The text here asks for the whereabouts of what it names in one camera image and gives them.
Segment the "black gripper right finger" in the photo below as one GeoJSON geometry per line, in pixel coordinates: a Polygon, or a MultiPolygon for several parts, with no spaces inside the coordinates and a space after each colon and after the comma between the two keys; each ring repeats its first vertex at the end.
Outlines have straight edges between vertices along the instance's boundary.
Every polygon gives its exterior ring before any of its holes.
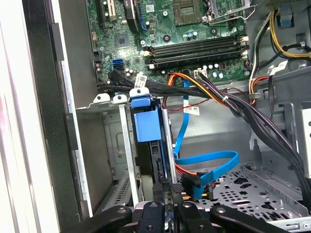
{"type": "Polygon", "coordinates": [[[286,230],[225,205],[217,205],[205,212],[195,202],[182,200],[184,188],[171,184],[176,204],[177,233],[285,233],[286,230]]]}

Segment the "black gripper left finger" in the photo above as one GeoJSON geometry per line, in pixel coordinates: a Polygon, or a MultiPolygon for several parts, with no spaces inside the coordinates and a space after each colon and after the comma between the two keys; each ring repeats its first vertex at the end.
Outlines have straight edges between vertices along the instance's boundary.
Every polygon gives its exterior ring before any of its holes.
{"type": "Polygon", "coordinates": [[[155,183],[154,199],[142,201],[135,210],[116,205],[67,230],[65,233],[163,233],[165,232],[164,192],[170,183],[155,183]]]}

